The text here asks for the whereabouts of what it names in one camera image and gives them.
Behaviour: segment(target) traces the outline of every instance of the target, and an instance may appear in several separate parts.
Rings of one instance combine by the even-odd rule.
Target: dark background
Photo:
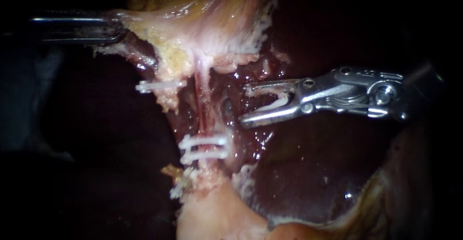
[[[449,86],[454,84],[460,68],[453,56],[460,54],[457,51],[459,0],[307,2],[310,6],[319,4],[321,10],[324,6],[338,7],[354,18],[386,55],[390,52],[382,64],[428,58]],[[8,29],[33,9],[123,8],[125,0],[1,0],[1,4],[1,26]],[[306,4],[295,6],[300,6],[303,13]],[[0,67],[16,68],[20,75],[24,67],[25,75],[25,66],[7,64],[10,61],[5,58],[40,57],[50,53],[50,48],[44,46],[24,53],[28,48],[2,42]],[[67,46],[60,51],[64,55],[63,69],[50,100],[44,104],[41,129],[57,151],[70,152],[74,161],[28,151],[2,153],[0,234],[4,236],[0,238],[9,238],[6,236],[9,233],[13,233],[14,238],[171,238],[175,230],[170,224],[172,211],[178,206],[166,198],[169,180],[155,171],[166,162],[175,163],[176,146],[171,134],[166,132],[167,123],[159,108],[152,98],[135,93],[132,84],[140,77],[122,59],[93,60],[88,49],[78,46]],[[75,83],[75,89],[84,89],[85,93],[73,91],[73,86],[60,85],[60,80],[69,80],[70,74],[81,75],[79,80],[86,80],[84,84]],[[57,91],[56,87],[68,89]],[[75,94],[86,97],[75,98]],[[67,103],[75,108],[74,116],[62,113],[59,105],[62,98],[68,98]],[[436,212],[431,239],[453,236],[461,222],[458,217],[462,210],[459,203],[461,163],[458,161],[461,147],[455,139],[459,135],[459,117],[453,110],[458,108],[453,103],[458,98],[451,98],[454,97],[448,91],[432,112],[431,159]],[[149,148],[158,154],[153,157],[146,150]]]

